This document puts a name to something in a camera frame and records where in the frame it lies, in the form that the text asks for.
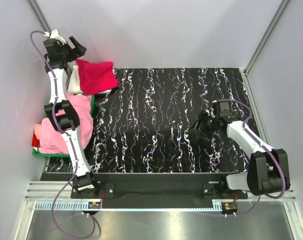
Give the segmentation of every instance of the cloth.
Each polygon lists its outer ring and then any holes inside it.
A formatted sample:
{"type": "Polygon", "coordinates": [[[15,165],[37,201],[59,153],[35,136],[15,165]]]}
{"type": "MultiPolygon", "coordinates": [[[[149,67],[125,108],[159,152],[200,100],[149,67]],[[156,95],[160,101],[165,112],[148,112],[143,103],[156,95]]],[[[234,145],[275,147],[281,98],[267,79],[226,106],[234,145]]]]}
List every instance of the cloth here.
{"type": "Polygon", "coordinates": [[[83,91],[81,90],[81,82],[80,82],[80,76],[78,73],[78,66],[74,65],[72,66],[72,73],[69,80],[68,85],[68,92],[73,94],[83,94],[83,91]]]}
{"type": "Polygon", "coordinates": [[[80,89],[84,94],[96,95],[118,87],[111,61],[91,63],[77,59],[80,89]]]}
{"type": "MultiPolygon", "coordinates": [[[[93,133],[93,118],[91,116],[92,96],[73,95],[68,92],[67,99],[79,116],[79,137],[81,146],[84,149],[88,145],[93,133]]],[[[54,130],[48,117],[44,118],[41,122],[39,142],[39,152],[42,154],[69,154],[63,137],[59,132],[54,130]]]]}

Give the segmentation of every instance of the green basket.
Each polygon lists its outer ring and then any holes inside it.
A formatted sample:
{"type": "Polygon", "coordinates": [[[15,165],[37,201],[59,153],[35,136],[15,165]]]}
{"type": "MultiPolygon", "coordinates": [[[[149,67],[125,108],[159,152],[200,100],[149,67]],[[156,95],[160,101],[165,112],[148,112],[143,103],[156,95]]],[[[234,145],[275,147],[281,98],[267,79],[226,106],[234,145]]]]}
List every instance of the green basket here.
{"type": "MultiPolygon", "coordinates": [[[[93,115],[93,111],[95,108],[95,96],[92,95],[91,96],[91,109],[90,109],[90,115],[93,115]]],[[[70,158],[69,154],[62,154],[62,153],[41,153],[38,151],[38,149],[36,150],[35,148],[33,148],[32,150],[32,154],[36,157],[51,157],[51,158],[70,158]]]]}

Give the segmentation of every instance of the robotic arm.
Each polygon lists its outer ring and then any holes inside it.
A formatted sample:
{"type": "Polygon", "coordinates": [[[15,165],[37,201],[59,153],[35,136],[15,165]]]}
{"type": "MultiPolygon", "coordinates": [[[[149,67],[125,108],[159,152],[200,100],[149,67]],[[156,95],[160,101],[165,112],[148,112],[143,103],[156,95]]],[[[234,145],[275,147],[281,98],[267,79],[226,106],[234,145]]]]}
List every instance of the robotic arm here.
{"type": "Polygon", "coordinates": [[[80,194],[93,197],[98,192],[97,181],[82,148],[78,128],[80,118],[67,99],[68,63],[83,56],[87,49],[80,45],[73,36],[69,37],[75,46],[71,48],[57,30],[51,33],[46,32],[45,35],[48,39],[43,41],[47,50],[44,57],[48,59],[50,66],[45,65],[45,70],[50,78],[51,95],[49,104],[44,106],[44,110],[53,128],[60,132],[67,145],[75,173],[73,189],[80,194]],[[56,116],[59,111],[64,111],[64,113],[56,116]]]}
{"type": "Polygon", "coordinates": [[[230,174],[226,177],[229,190],[245,190],[259,196],[281,192],[284,183],[286,190],[290,188],[287,153],[283,149],[274,149],[250,130],[232,111],[230,101],[215,101],[209,115],[201,111],[191,128],[195,126],[198,139],[209,141],[215,131],[221,131],[233,139],[250,159],[248,172],[230,174]],[[271,152],[279,164],[284,183],[281,173],[267,151],[271,152]]]}

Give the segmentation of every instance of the wall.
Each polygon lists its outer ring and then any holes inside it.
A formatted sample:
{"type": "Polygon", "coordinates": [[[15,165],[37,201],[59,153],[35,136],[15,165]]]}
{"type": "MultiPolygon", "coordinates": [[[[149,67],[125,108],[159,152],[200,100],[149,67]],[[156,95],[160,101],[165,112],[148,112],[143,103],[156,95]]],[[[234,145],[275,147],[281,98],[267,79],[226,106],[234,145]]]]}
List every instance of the wall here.
{"type": "Polygon", "coordinates": [[[37,0],[49,25],[116,68],[245,68],[281,0],[37,0]]]}
{"type": "MultiPolygon", "coordinates": [[[[13,239],[29,182],[44,162],[32,156],[31,141],[50,83],[30,43],[33,30],[40,26],[26,0],[0,1],[0,240],[13,239]]],[[[41,46],[42,35],[35,39],[41,46]]]]}
{"type": "Polygon", "coordinates": [[[303,214],[303,0],[291,1],[249,77],[272,145],[288,153],[303,214]]]}

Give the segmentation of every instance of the red towel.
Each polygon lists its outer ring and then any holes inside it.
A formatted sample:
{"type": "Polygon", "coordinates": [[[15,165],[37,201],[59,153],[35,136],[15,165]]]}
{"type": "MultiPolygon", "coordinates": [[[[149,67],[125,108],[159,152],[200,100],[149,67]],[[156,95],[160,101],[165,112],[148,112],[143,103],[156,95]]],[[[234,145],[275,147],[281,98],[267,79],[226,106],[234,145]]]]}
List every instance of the red towel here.
{"type": "Polygon", "coordinates": [[[118,87],[118,81],[114,76],[113,63],[111,61],[91,63],[77,59],[76,63],[79,66],[80,89],[83,94],[95,95],[118,87]]]}

